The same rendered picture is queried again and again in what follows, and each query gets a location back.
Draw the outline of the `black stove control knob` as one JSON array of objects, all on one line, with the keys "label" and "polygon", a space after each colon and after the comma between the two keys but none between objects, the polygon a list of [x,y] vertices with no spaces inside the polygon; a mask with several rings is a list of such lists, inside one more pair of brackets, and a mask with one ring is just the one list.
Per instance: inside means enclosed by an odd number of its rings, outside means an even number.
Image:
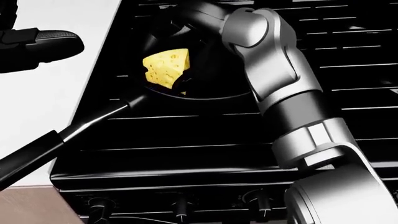
[{"label": "black stove control knob", "polygon": [[256,222],[266,223],[269,221],[273,199],[270,198],[267,190],[253,190],[243,195],[242,200]]},{"label": "black stove control knob", "polygon": [[178,224],[187,224],[189,218],[190,203],[186,197],[181,196],[172,204],[173,213]]},{"label": "black stove control knob", "polygon": [[106,198],[92,198],[89,201],[87,224],[110,224],[109,218],[114,208],[114,202]]}]

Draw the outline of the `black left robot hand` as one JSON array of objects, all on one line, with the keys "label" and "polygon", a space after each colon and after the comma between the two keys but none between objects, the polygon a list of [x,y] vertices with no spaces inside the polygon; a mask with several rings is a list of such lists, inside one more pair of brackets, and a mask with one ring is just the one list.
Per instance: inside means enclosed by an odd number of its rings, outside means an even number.
[{"label": "black left robot hand", "polygon": [[78,35],[63,30],[0,30],[0,74],[33,70],[78,55],[85,46]]}]

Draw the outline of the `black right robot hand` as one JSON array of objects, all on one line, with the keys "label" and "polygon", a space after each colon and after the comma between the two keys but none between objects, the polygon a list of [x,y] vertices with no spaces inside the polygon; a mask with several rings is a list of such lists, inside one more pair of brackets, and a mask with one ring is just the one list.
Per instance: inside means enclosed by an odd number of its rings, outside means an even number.
[{"label": "black right robot hand", "polygon": [[233,69],[212,22],[226,13],[208,1],[188,0],[165,9],[153,18],[144,38],[142,54],[150,56],[166,50],[187,50],[187,68],[167,85],[170,93],[185,91],[194,97],[212,97],[221,79]]}]

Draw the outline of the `yellow cheese wedge with holes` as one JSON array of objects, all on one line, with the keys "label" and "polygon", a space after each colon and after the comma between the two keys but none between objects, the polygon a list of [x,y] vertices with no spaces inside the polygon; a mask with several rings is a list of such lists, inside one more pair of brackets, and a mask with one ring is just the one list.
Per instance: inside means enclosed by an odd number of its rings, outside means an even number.
[{"label": "yellow cheese wedge with holes", "polygon": [[172,91],[175,82],[190,68],[187,48],[166,50],[142,59],[146,81]]}]

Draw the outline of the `black gas stove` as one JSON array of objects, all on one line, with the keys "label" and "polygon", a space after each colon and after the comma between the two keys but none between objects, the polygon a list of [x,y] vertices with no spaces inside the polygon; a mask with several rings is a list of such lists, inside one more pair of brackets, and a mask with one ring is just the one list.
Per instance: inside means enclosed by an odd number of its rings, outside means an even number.
[{"label": "black gas stove", "polygon": [[[119,46],[147,35],[153,18],[188,0],[122,0],[72,123],[115,102],[131,83]],[[398,0],[200,0],[226,13],[271,9],[295,31],[327,104],[398,205]],[[288,224],[285,191],[312,171],[279,167],[272,143],[281,133],[260,112],[243,74],[232,93],[248,91],[218,113],[151,104],[124,111],[67,142],[50,180],[86,224],[89,201],[114,202],[110,224],[178,224],[172,204],[190,203],[187,224]],[[264,189],[269,221],[258,223],[243,195]]]}]

